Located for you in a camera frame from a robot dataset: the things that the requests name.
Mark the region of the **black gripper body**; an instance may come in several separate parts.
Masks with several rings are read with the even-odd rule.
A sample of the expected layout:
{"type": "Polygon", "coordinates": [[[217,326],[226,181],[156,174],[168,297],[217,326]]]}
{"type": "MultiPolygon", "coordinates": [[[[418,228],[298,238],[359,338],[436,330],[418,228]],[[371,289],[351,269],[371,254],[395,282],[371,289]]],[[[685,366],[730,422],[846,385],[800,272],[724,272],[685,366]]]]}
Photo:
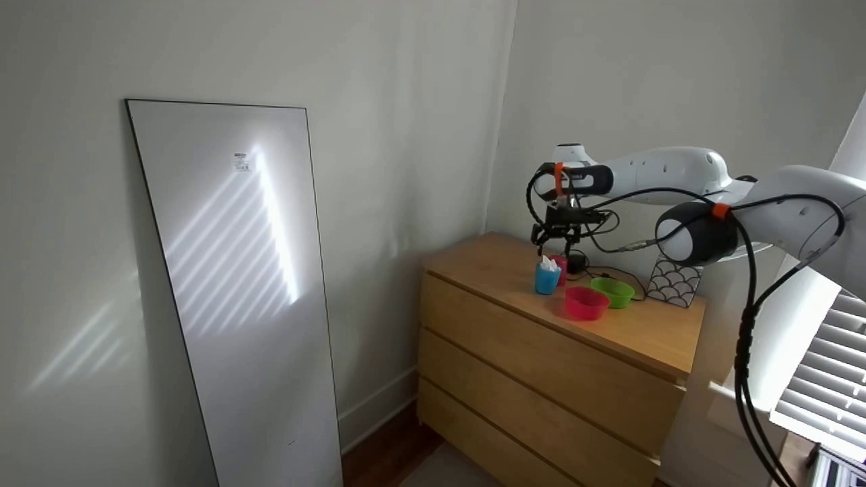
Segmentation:
{"type": "Polygon", "coordinates": [[[602,221],[605,216],[592,208],[550,207],[544,219],[532,224],[531,240],[544,247],[547,240],[560,238],[566,247],[573,247],[592,236],[602,221]]]}

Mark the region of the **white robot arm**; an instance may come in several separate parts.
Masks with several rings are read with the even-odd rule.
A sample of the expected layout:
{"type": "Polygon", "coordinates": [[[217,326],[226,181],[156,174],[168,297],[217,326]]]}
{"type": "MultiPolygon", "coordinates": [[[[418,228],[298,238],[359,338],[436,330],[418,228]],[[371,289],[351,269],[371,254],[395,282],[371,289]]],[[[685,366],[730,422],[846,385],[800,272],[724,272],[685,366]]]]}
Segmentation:
{"type": "Polygon", "coordinates": [[[677,265],[709,265],[738,243],[771,243],[846,292],[866,296],[866,185],[805,166],[734,178],[700,146],[659,146],[596,163],[582,144],[560,146],[525,188],[532,243],[592,236],[602,208],[636,197],[663,207],[650,238],[677,265]]]}

